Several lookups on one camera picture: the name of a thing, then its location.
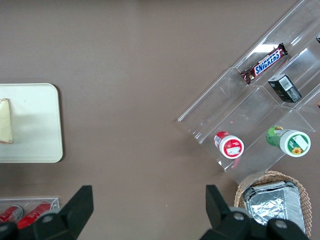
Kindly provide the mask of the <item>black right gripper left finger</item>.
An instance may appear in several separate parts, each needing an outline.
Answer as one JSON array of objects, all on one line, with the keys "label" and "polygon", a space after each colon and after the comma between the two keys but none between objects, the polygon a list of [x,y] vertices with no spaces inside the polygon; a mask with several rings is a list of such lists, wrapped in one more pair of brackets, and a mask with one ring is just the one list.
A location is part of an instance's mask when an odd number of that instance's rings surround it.
[{"label": "black right gripper left finger", "polygon": [[19,240],[76,240],[94,211],[93,188],[83,185],[60,210],[42,214],[17,233]]}]

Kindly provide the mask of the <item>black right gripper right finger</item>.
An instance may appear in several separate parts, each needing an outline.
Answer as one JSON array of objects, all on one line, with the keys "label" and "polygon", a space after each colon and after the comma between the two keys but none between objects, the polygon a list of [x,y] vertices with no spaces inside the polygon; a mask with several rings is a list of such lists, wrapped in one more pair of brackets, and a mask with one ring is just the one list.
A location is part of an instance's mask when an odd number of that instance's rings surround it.
[{"label": "black right gripper right finger", "polygon": [[267,227],[260,225],[245,213],[232,211],[216,185],[205,189],[205,208],[211,229],[202,240],[268,240]]}]

